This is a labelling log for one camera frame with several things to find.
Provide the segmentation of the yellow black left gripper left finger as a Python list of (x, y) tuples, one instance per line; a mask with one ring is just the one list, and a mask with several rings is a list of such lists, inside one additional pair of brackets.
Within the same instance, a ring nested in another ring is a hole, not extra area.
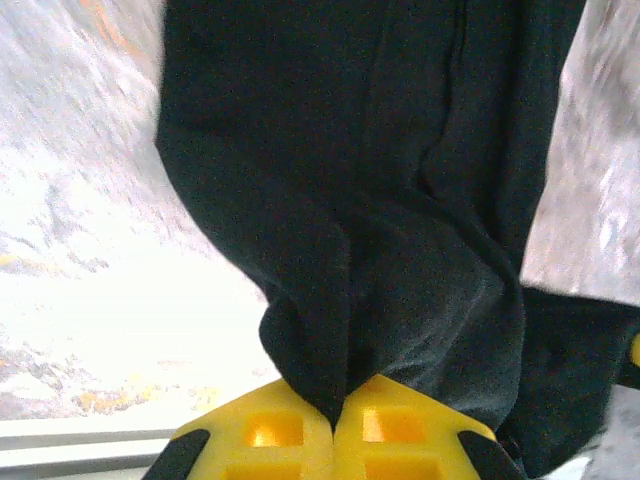
[(180, 427), (144, 477), (323, 480), (332, 470), (329, 422), (277, 380)]

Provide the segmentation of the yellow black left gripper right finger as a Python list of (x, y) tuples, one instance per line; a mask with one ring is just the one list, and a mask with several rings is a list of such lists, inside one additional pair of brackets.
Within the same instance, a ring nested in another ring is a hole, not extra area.
[(334, 479), (522, 479), (481, 422), (378, 375), (349, 395), (334, 432)]

